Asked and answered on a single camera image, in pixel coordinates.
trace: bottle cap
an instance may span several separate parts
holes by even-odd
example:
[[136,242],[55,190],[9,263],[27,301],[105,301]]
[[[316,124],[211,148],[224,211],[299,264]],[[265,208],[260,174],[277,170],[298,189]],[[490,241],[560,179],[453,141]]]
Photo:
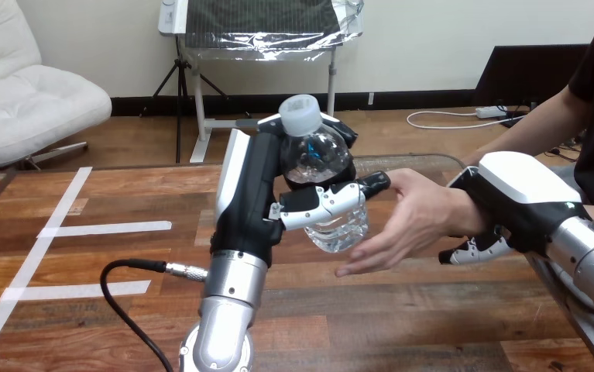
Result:
[[288,136],[306,136],[322,125],[319,104],[312,95],[290,97],[280,105],[278,112]]

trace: black electronic device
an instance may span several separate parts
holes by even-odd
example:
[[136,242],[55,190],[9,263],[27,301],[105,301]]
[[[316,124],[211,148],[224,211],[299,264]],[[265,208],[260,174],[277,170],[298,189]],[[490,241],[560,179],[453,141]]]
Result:
[[568,85],[588,47],[496,46],[479,79],[472,105],[539,105]]

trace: plastic water bottle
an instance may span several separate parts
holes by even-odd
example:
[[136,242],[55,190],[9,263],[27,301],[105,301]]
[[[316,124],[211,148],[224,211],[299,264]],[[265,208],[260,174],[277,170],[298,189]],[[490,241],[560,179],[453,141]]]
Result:
[[[279,113],[287,134],[281,144],[280,164],[292,190],[310,186],[328,188],[355,179],[353,156],[342,137],[323,124],[315,97],[288,98]],[[304,230],[323,251],[337,253],[360,242],[367,229],[367,207],[363,201],[344,215]]]

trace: robotic arm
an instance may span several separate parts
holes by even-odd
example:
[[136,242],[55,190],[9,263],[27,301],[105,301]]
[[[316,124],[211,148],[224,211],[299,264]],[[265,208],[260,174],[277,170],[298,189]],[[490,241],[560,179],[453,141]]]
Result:
[[556,264],[594,307],[594,219],[579,194],[533,157],[491,153],[449,185],[470,197],[499,227],[440,253],[443,264],[470,264],[511,252]]
[[[357,135],[337,119],[322,115],[324,124],[344,133],[351,146]],[[356,181],[288,192],[277,201],[273,182],[281,175],[280,117],[264,119],[259,131],[251,137],[234,129],[228,142],[217,192],[210,269],[172,267],[181,276],[205,283],[201,321],[180,348],[181,371],[251,370],[253,344],[248,329],[260,307],[272,247],[283,231],[328,221],[390,186],[389,178],[379,172]]]

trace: white power cable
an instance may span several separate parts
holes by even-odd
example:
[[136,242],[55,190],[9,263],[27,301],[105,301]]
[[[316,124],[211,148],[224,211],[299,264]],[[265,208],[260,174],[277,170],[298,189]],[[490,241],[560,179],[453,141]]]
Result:
[[523,118],[523,116],[518,116],[516,118],[511,118],[511,119],[504,119],[504,120],[500,120],[498,122],[486,122],[483,124],[477,124],[474,126],[419,126],[418,124],[413,124],[413,122],[411,122],[410,118],[417,116],[417,115],[422,115],[422,114],[439,114],[439,115],[451,115],[451,116],[477,116],[476,113],[472,113],[472,114],[457,114],[455,112],[442,112],[442,111],[420,111],[420,112],[414,112],[412,114],[410,114],[407,118],[406,121],[411,124],[412,126],[414,126],[415,128],[420,128],[420,129],[473,129],[473,128],[481,128],[483,126],[494,126],[496,124],[500,124],[503,122],[508,122],[510,120],[515,120],[515,119],[520,119]]

